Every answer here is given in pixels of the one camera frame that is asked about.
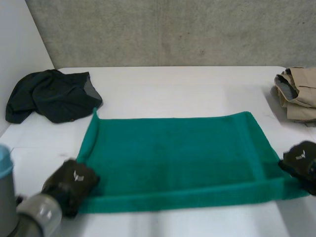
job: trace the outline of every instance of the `green towel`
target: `green towel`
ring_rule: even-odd
[[[251,113],[217,118],[99,119],[78,162],[101,181],[81,213],[156,211],[306,196]]]

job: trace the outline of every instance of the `gray fabric lining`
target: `gray fabric lining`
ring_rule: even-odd
[[[99,95],[99,93],[94,89],[90,77],[87,78],[86,83],[84,84],[84,91],[87,93],[87,95],[98,99],[98,100],[102,100],[101,96]]]
[[[276,77],[276,85],[279,87],[288,101],[293,100],[298,96],[298,93],[295,91],[295,89],[282,76],[278,75]]]

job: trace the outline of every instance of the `dark green garment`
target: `dark green garment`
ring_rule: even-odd
[[[101,104],[89,72],[63,74],[46,70],[19,80],[7,103],[5,119],[21,123],[36,111],[51,122],[69,122],[92,114]]]
[[[99,119],[78,162],[101,176],[82,213],[155,211],[306,196],[251,113],[218,118]]]

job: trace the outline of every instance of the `table surface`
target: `table surface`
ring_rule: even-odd
[[[250,111],[279,157],[303,140],[316,141],[316,129],[286,119],[275,91],[282,67],[64,68],[89,71],[102,96],[102,119],[217,117]],[[38,193],[44,181],[69,157],[75,158],[91,116],[53,124],[31,114],[0,137],[15,163],[15,189]],[[316,230],[313,197],[256,205],[160,212],[88,214],[63,220],[65,237],[304,237]]]

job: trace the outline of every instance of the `beige pants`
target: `beige pants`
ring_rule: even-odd
[[[316,120],[316,68],[287,68],[275,84],[288,119]]]

